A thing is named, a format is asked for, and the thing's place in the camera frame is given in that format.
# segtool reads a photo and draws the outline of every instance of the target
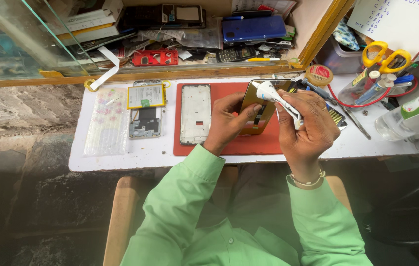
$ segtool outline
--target shirt cuff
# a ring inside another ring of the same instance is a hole
[[[192,152],[183,160],[183,164],[191,172],[210,182],[218,181],[224,162],[226,162],[225,159],[212,154],[200,144],[196,145]]]
[[[333,194],[328,181],[323,180],[320,187],[312,190],[301,189],[290,184],[290,198],[292,210],[303,214],[323,214],[332,210],[338,199]]]

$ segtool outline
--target bracelet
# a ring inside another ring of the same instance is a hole
[[[324,178],[325,176],[326,176],[326,172],[321,171],[321,169],[320,169],[320,177],[314,183],[313,182],[302,183],[302,182],[295,179],[295,176],[293,175],[293,173],[290,174],[290,178],[293,180],[293,182],[298,183],[300,185],[304,185],[304,186],[314,186],[315,184],[318,184],[320,179]]]

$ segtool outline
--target yellow scissors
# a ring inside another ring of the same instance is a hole
[[[369,49],[369,47],[373,47],[373,46],[379,46],[380,47],[380,51],[379,53],[375,56],[374,59],[369,59],[367,58],[367,50]],[[362,62],[364,63],[365,67],[371,67],[374,64],[382,61],[382,56],[384,56],[385,52],[388,49],[388,44],[386,42],[382,42],[382,41],[375,41],[375,42],[371,42],[369,43],[369,45],[367,45],[364,50],[362,51]],[[389,68],[388,66],[392,63],[393,60],[395,60],[395,58],[397,57],[397,55],[403,57],[406,62],[404,64],[402,64],[402,66],[398,67],[398,68]],[[392,73],[396,73],[404,68],[406,68],[407,66],[409,66],[411,64],[411,54],[408,51],[405,51],[403,49],[398,49],[396,51],[394,51],[387,59],[384,59],[381,62],[381,67],[379,69],[379,72],[381,74],[392,74]]]

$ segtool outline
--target red repair mat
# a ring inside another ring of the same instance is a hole
[[[214,101],[223,98],[233,92],[247,90],[247,82],[233,83],[210,83],[211,85],[211,105]],[[175,135],[174,135],[174,155],[186,156],[195,147],[194,145],[180,144],[180,127],[182,122],[182,86],[177,85],[177,108],[175,111]],[[282,154],[280,143],[278,142],[278,118],[273,114],[269,124],[260,135],[237,136],[224,148],[221,155],[265,155]]]

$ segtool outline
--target concrete wall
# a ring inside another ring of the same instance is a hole
[[[0,88],[0,136],[73,130],[83,91],[82,84]]]

